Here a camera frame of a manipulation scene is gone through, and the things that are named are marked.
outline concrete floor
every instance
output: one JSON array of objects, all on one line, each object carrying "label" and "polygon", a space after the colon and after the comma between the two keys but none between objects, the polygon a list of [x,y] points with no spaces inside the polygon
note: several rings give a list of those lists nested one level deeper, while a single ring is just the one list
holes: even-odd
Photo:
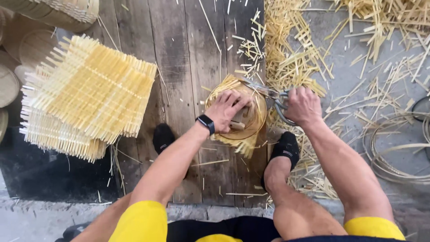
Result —
[{"label": "concrete floor", "polygon": [[[329,5],[329,2],[326,1],[312,1],[312,8],[327,9]],[[308,22],[310,21],[311,34],[315,45],[327,48],[329,41],[323,41],[324,37],[329,35],[340,21],[347,18],[347,12],[304,12],[303,16]],[[366,23],[354,22],[354,33],[361,32],[362,29],[367,26],[369,25]],[[359,42],[360,37],[353,37],[350,38],[350,49],[345,51],[344,47],[348,44],[348,39],[344,38],[346,34],[349,34],[348,28],[344,28],[339,37],[337,37],[335,44],[330,50],[331,55],[326,57],[326,63],[328,65],[334,63],[333,75],[335,79],[328,81],[330,90],[327,97],[322,100],[323,110],[329,106],[332,95],[333,98],[346,95],[360,82],[357,76],[360,75],[364,60],[352,67],[349,67],[349,65],[358,55],[365,55],[368,48],[365,43]],[[376,63],[377,65],[404,49],[404,45],[398,45],[401,39],[401,34],[396,31],[392,37],[394,41],[392,51],[390,51],[390,42],[384,43]],[[404,56],[410,56],[412,54],[417,55],[421,52],[423,52],[423,48],[417,47],[397,55],[390,61],[394,63]],[[427,67],[429,65],[430,61],[428,59],[425,60],[423,66]],[[367,79],[363,87],[366,87],[376,74],[376,71],[370,74],[367,73],[368,70],[373,67],[374,65],[372,62],[368,62],[363,77]],[[421,71],[422,77],[420,79],[424,80],[423,77],[426,77],[428,74],[430,74],[430,72],[424,68],[424,70]],[[324,83],[319,74],[315,74],[314,77],[320,84],[326,86],[326,83]],[[384,80],[384,78],[386,77],[381,74],[380,80]],[[399,100],[403,107],[406,106],[406,103],[411,97],[414,100],[418,100],[426,95],[426,92],[417,84],[412,84],[407,80],[406,86],[408,95],[405,95]],[[394,88],[394,90],[399,91],[395,96],[400,96],[405,93],[404,89],[405,86],[403,83],[399,82],[399,85]],[[361,88],[360,91],[350,97],[345,104],[362,100],[363,97],[367,95],[366,89]],[[357,107],[352,106],[341,110],[341,112],[354,112],[356,110]],[[365,108],[364,111],[369,115],[373,113],[371,108]],[[387,109],[385,112],[390,113],[392,110]],[[327,123],[333,124],[342,117],[342,115],[332,114],[327,120]],[[347,119],[344,124],[348,129],[354,129],[343,138],[346,142],[359,135],[362,131],[362,124],[354,117]],[[425,142],[421,132],[421,123],[416,122],[414,125],[404,126],[399,131],[401,131],[402,134],[391,135],[389,138],[381,136],[377,142],[378,149],[383,150],[387,147],[400,144]],[[351,146],[357,152],[363,152],[361,141],[356,141],[352,143]],[[410,150],[408,152],[394,152],[388,154],[386,158],[393,166],[402,171],[414,174],[424,169],[419,173],[420,175],[430,173],[430,168],[428,168],[430,163],[424,152],[420,152],[416,155],[412,155]],[[400,185],[385,180],[380,180],[380,183],[393,204],[395,217],[401,230],[405,235],[409,235],[408,240],[424,241],[425,236],[428,238],[430,231],[430,188],[428,186]],[[16,199],[9,199],[4,187],[3,177],[0,177],[0,217],[2,218],[0,220],[0,242],[9,242],[16,238],[19,238],[16,240],[18,242],[54,241],[56,238],[60,237],[64,229],[68,226],[90,221],[106,208],[106,206],[101,205],[91,206],[85,204],[36,201],[19,201],[15,204],[16,201]],[[339,201],[318,200],[318,202],[326,207],[339,221],[343,220],[343,207]],[[272,217],[273,211],[271,209],[237,209],[200,205],[172,205],[168,208],[168,214],[169,220],[198,219],[218,221],[240,215]]]}]

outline foot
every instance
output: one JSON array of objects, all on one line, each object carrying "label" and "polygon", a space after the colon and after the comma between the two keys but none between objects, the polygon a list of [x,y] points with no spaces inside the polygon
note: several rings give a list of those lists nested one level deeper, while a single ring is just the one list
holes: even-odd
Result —
[{"label": "foot", "polygon": [[261,177],[261,186],[267,192],[265,183],[285,182],[290,171],[296,166],[299,157],[299,147],[296,137],[291,132],[285,132],[275,144],[264,174]]},{"label": "foot", "polygon": [[155,127],[152,144],[158,154],[161,154],[174,141],[175,136],[167,124],[159,124]]}]

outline black watch strap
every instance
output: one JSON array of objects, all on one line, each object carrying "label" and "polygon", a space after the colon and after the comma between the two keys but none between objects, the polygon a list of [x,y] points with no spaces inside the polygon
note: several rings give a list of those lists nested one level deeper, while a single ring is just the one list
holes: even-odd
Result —
[{"label": "black watch strap", "polygon": [[206,126],[206,128],[209,129],[209,134],[213,135],[215,133],[215,125],[214,125],[214,121],[212,121],[212,119],[210,119],[208,116],[206,115],[200,115],[199,117],[196,118],[196,121],[199,121],[200,123],[202,123],[204,126]]}]

